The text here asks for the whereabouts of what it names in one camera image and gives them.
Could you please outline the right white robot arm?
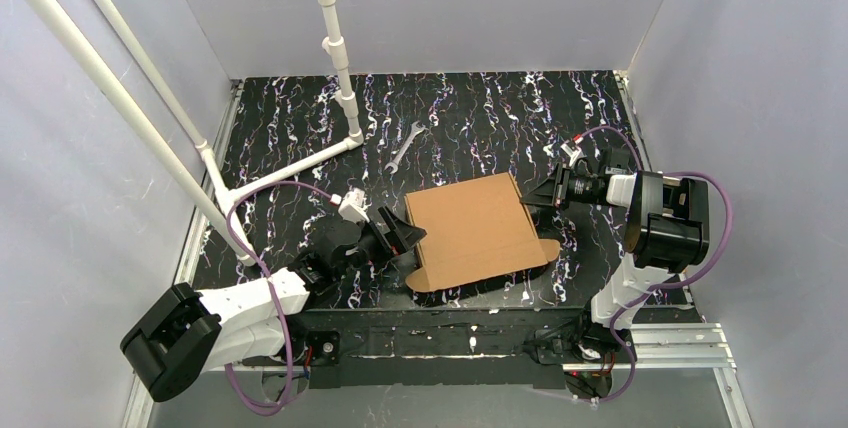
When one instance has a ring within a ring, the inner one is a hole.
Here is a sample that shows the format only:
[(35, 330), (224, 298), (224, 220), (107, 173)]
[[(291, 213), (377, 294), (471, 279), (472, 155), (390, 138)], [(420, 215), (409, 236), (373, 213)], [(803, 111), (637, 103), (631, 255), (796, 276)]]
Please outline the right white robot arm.
[(573, 153), (558, 163), (522, 204), (565, 209), (572, 203), (620, 207), (627, 211), (624, 251), (604, 287), (563, 325), (534, 332), (523, 350), (542, 364), (582, 359), (606, 363), (626, 343), (633, 319), (648, 296), (707, 255), (709, 200), (706, 182), (668, 178), (656, 172), (628, 173), (623, 149), (605, 149), (597, 165)]

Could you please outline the brown cardboard box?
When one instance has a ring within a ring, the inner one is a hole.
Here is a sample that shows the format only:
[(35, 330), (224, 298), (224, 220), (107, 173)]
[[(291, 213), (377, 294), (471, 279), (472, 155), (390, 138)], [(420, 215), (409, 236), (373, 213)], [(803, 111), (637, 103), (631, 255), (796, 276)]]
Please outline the brown cardboard box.
[(505, 172), (405, 195), (409, 221), (426, 231), (420, 267), (405, 279), (419, 293), (544, 267), (561, 244), (541, 238), (512, 174)]

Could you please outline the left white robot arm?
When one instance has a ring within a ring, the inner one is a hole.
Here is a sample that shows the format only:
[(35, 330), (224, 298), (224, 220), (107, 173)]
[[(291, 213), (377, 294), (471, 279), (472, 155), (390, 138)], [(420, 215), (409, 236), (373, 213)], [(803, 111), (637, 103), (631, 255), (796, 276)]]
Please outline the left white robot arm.
[(373, 221), (330, 222), (293, 262), (267, 279), (218, 289), (169, 287), (119, 347), (154, 401), (168, 401), (204, 372), (280, 354), (288, 343), (279, 316), (312, 308), (337, 289), (347, 270), (387, 263), (412, 251), (425, 229), (378, 210)]

